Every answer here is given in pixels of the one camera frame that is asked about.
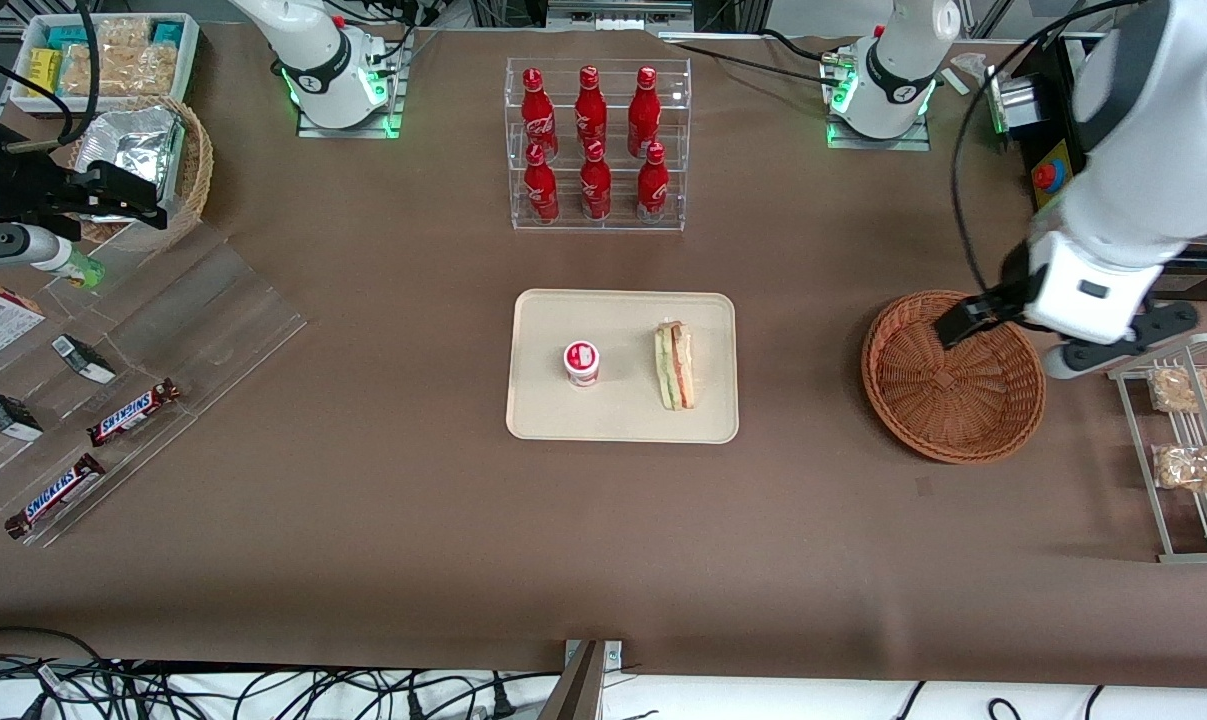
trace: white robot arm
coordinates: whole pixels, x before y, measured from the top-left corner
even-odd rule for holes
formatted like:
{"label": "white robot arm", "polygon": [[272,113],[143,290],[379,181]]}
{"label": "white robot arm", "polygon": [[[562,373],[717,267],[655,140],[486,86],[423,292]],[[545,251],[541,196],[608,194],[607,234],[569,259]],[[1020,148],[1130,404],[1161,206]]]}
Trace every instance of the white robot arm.
{"label": "white robot arm", "polygon": [[385,41],[338,24],[320,0],[229,0],[256,23],[316,125],[358,124],[389,100]]}
{"label": "white robot arm", "polygon": [[868,137],[904,135],[926,109],[961,23],[955,0],[896,0],[882,35],[851,46],[855,77],[833,113]]}
{"label": "white robot arm", "polygon": [[966,332],[963,305],[938,322],[943,345],[1015,320],[1065,336],[1045,368],[1074,377],[1165,340],[1151,329],[1193,327],[1184,308],[1170,323],[1138,311],[1164,263],[1207,233],[1207,0],[1139,5],[1088,58],[1073,106],[1088,168],[1038,212],[982,318],[969,299]]}

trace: aluminum foil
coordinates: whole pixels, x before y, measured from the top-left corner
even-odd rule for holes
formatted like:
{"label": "aluminum foil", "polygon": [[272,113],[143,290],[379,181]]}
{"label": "aluminum foil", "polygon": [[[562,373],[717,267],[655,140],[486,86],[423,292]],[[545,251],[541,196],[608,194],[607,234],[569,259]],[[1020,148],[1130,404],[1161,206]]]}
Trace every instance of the aluminum foil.
{"label": "aluminum foil", "polygon": [[[159,200],[175,191],[183,127],[169,109],[128,110],[103,113],[83,133],[82,150],[74,169],[84,172],[93,160],[107,160],[159,188]],[[94,223],[132,223],[132,218],[84,217]]]}

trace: emergency stop button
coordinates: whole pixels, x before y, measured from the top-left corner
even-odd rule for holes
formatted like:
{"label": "emergency stop button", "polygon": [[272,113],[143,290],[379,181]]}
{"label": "emergency stop button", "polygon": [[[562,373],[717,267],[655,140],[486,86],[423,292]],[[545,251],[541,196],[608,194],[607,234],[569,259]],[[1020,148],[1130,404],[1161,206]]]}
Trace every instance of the emergency stop button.
{"label": "emergency stop button", "polygon": [[1038,191],[1051,195],[1051,193],[1060,191],[1061,186],[1065,185],[1065,163],[1062,160],[1051,160],[1051,163],[1034,168],[1032,181]]}

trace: sandwich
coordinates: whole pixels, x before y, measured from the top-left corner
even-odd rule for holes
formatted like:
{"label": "sandwich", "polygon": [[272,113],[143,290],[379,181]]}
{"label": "sandwich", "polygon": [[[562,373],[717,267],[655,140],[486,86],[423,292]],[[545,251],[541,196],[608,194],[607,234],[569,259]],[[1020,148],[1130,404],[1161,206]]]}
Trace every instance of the sandwich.
{"label": "sandwich", "polygon": [[690,374],[690,329],[675,320],[657,327],[657,382],[666,410],[692,410],[696,393]]}

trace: beige tray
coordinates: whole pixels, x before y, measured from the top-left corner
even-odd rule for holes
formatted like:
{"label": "beige tray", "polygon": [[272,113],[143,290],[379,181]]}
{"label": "beige tray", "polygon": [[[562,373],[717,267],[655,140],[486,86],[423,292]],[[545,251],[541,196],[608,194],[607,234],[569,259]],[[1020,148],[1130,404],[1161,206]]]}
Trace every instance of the beige tray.
{"label": "beige tray", "polygon": [[[661,405],[653,333],[664,320],[693,330],[696,406]],[[562,349],[599,347],[599,381],[567,382]],[[730,441],[736,437],[736,310],[709,292],[530,289],[515,302],[506,427],[521,439]]]}

